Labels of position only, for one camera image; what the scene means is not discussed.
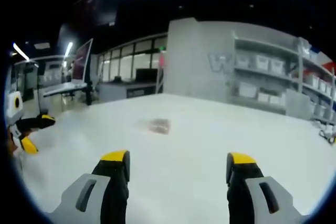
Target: ceiling light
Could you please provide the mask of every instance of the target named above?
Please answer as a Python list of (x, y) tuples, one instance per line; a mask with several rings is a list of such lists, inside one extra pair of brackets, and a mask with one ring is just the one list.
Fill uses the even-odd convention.
[(72, 46), (73, 46), (73, 43), (70, 42), (70, 43), (68, 44), (67, 50), (65, 51), (65, 55), (64, 55), (64, 57), (68, 57), (68, 55), (69, 55), (69, 53), (70, 53), (70, 50), (71, 50)]
[(26, 56), (25, 53), (22, 52), (21, 49), (15, 43), (13, 43), (13, 47), (23, 58), (25, 58), (27, 61), (30, 61), (30, 58)]

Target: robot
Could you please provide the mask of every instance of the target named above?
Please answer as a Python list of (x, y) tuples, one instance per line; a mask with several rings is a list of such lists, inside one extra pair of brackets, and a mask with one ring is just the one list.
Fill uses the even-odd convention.
[[(303, 223), (293, 197), (272, 177), (264, 177), (256, 161), (241, 153), (227, 154), (226, 183), (230, 224)], [(62, 194), (61, 204), (46, 214), (53, 223), (125, 224), (129, 197), (130, 153), (101, 157), (91, 174), (84, 174)]]
[(227, 154), (226, 184), (230, 224), (294, 224), (307, 219), (294, 208), (289, 192), (272, 177), (264, 177), (246, 154)]
[(55, 118), (49, 115), (38, 115), (36, 118), (22, 119), (24, 115), (22, 96), (19, 91), (8, 95), (6, 113), (9, 139), (19, 150), (28, 154), (37, 154), (38, 149), (29, 139), (33, 129), (43, 129), (55, 124)]
[(91, 174), (83, 174), (63, 192), (60, 205), (46, 216), (62, 224), (125, 224), (129, 181), (130, 152), (106, 154)]

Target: glass window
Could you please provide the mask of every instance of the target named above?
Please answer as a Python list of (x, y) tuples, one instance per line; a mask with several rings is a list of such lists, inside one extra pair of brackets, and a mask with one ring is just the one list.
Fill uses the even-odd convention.
[(160, 54), (153, 54), (152, 68), (159, 68)]
[(150, 50), (151, 47), (152, 47), (152, 41), (151, 40), (138, 42), (135, 46), (135, 52)]
[(132, 69), (132, 56), (126, 56), (121, 58), (120, 61), (120, 77), (122, 80), (131, 78), (131, 69)]
[(110, 80), (112, 81), (118, 75), (119, 59), (111, 60)]
[(122, 48), (121, 55), (127, 56), (133, 53), (133, 44)]
[(149, 68), (151, 61), (151, 55), (140, 54), (134, 55), (133, 63), (133, 78), (136, 78), (137, 68)]
[(102, 76), (101, 75), (102, 74), (102, 70), (103, 70), (102, 63), (103, 63), (103, 55), (99, 56), (99, 58), (98, 58), (98, 68), (97, 68), (97, 75), (98, 76)]
[(103, 81), (109, 81), (109, 67), (110, 67), (110, 61), (106, 60), (104, 61), (103, 65)]
[(115, 50), (112, 52), (112, 58), (118, 58), (119, 56), (120, 56), (120, 48), (115, 49)]
[(110, 70), (110, 57), (111, 52), (104, 54), (104, 65), (103, 65), (103, 81), (109, 81), (109, 70)]
[(167, 37), (159, 38), (155, 40), (154, 48), (166, 47), (167, 46)]

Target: table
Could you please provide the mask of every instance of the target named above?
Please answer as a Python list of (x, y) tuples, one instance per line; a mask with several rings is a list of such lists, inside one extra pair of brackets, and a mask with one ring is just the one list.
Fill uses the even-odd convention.
[[(168, 135), (146, 122), (171, 121)], [(39, 154), (25, 156), (23, 176), (34, 201), (53, 211), (62, 192), (100, 156), (131, 154), (127, 223), (228, 223), (226, 156), (247, 153), (265, 176), (309, 214), (336, 170), (336, 147), (311, 122), (177, 95), (158, 94), (67, 111), (35, 133)]]

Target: gray wall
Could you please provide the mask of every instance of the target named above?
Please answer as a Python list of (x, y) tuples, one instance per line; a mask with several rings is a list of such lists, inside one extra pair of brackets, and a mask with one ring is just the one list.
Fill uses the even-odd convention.
[(232, 56), (234, 37), (255, 39), (294, 49), (296, 37), (257, 25), (235, 22), (170, 22), (165, 57), (164, 92), (227, 102), (233, 69), (216, 72), (209, 55)]

